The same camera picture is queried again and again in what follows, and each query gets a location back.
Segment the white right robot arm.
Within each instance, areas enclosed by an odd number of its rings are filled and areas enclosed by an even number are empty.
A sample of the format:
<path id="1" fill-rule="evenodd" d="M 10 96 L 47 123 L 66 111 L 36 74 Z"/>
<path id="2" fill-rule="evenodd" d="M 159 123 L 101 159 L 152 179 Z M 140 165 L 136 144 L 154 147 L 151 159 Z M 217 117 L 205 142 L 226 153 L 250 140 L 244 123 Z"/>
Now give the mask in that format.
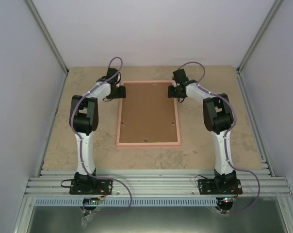
<path id="1" fill-rule="evenodd" d="M 168 87 L 169 98 L 190 97 L 202 103 L 205 128 L 211 132 L 215 151 L 214 189 L 224 194 L 237 179 L 231 161 L 230 131 L 235 126 L 235 112 L 226 94 L 216 94 L 195 82 L 180 83 Z"/>

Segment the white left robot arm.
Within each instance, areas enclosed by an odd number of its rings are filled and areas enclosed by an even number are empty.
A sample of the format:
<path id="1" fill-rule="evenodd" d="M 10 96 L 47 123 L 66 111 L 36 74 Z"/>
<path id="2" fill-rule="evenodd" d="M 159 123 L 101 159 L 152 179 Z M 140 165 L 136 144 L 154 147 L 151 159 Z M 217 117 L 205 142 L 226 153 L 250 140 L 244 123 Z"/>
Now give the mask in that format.
<path id="1" fill-rule="evenodd" d="M 80 175 L 88 176 L 81 181 L 81 189 L 92 194 L 97 190 L 96 166 L 93 159 L 93 136 L 98 128 L 100 101 L 112 101 L 126 97 L 126 88 L 120 84 L 121 75 L 112 79 L 100 78 L 95 86 L 83 95 L 74 95 L 71 100 L 69 125 L 75 134 L 78 148 Z"/>

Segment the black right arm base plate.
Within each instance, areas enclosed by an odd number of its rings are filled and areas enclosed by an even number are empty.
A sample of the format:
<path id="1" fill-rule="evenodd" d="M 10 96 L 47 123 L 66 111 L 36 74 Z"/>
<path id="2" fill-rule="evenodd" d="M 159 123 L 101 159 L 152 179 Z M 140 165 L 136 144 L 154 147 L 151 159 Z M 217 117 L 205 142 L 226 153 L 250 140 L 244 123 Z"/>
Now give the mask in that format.
<path id="1" fill-rule="evenodd" d="M 201 195 L 240 195 L 243 194 L 240 180 L 221 183 L 217 179 L 197 179 L 199 193 Z"/>

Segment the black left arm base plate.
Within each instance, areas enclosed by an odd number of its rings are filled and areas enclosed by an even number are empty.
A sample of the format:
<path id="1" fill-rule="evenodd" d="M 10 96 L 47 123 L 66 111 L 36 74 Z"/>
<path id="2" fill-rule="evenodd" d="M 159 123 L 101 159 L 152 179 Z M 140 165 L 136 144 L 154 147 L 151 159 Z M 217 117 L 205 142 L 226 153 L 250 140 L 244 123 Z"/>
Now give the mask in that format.
<path id="1" fill-rule="evenodd" d="M 113 181 L 95 179 L 92 177 L 74 178 L 70 185 L 71 195 L 110 195 L 112 193 Z"/>

